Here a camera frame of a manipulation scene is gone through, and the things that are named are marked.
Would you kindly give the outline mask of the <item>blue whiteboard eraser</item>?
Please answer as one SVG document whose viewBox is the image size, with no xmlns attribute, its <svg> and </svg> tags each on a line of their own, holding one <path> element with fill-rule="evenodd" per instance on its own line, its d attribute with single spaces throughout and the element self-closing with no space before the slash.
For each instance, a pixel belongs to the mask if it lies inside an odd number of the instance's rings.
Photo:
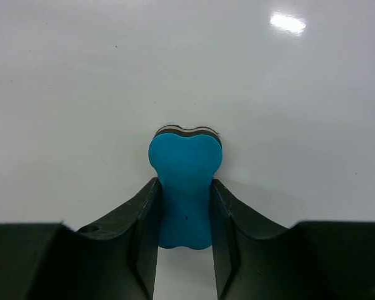
<svg viewBox="0 0 375 300">
<path fill-rule="evenodd" d="M 149 145 L 148 158 L 162 187 L 160 247 L 210 247 L 210 187 L 223 160 L 218 133 L 202 126 L 163 126 Z"/>
</svg>

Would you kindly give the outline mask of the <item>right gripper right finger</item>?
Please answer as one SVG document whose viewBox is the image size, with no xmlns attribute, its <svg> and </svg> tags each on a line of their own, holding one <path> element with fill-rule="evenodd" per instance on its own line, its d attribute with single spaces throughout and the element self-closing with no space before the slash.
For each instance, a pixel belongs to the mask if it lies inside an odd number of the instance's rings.
<svg viewBox="0 0 375 300">
<path fill-rule="evenodd" d="M 286 228 L 217 179 L 209 218 L 219 299 L 375 299 L 375 222 Z"/>
</svg>

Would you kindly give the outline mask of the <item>white whiteboard black frame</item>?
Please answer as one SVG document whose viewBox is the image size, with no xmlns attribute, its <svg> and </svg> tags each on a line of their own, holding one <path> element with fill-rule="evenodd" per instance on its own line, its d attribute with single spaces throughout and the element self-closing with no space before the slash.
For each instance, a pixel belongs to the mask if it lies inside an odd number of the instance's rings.
<svg viewBox="0 0 375 300">
<path fill-rule="evenodd" d="M 285 228 L 375 222 L 375 1 L 0 1 L 0 224 L 105 216 L 167 125 Z M 213 244 L 158 245 L 152 299 L 219 299 Z"/>
</svg>

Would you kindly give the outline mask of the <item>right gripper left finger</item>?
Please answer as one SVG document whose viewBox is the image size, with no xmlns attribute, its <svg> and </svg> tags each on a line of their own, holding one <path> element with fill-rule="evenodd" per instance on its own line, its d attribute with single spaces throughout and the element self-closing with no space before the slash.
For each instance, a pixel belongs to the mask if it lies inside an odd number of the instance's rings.
<svg viewBox="0 0 375 300">
<path fill-rule="evenodd" d="M 152 299 L 161 216 L 161 185 L 152 178 L 77 231 L 0 224 L 0 299 Z"/>
</svg>

